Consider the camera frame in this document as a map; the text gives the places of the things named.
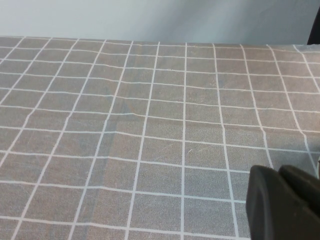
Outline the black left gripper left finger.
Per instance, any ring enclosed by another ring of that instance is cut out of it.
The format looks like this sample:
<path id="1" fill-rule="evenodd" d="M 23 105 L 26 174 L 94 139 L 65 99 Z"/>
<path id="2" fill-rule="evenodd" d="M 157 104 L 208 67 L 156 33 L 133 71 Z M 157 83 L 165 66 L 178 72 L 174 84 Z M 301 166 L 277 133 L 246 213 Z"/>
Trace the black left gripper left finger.
<path id="1" fill-rule="evenodd" d="M 253 240 L 304 240 L 298 227 L 311 220 L 303 201 L 278 171 L 260 165 L 250 169 L 246 215 Z"/>

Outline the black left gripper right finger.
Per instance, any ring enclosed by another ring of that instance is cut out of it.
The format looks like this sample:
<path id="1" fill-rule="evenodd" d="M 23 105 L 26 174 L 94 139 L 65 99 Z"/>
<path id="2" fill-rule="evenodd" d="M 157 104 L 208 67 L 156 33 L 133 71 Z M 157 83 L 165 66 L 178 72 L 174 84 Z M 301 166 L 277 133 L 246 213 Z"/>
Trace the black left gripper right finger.
<path id="1" fill-rule="evenodd" d="M 312 217 L 303 222 L 306 226 L 298 227 L 303 239 L 318 240 L 320 238 L 320 180 L 292 165 L 283 165 L 279 173 L 303 201 L 303 211 Z"/>

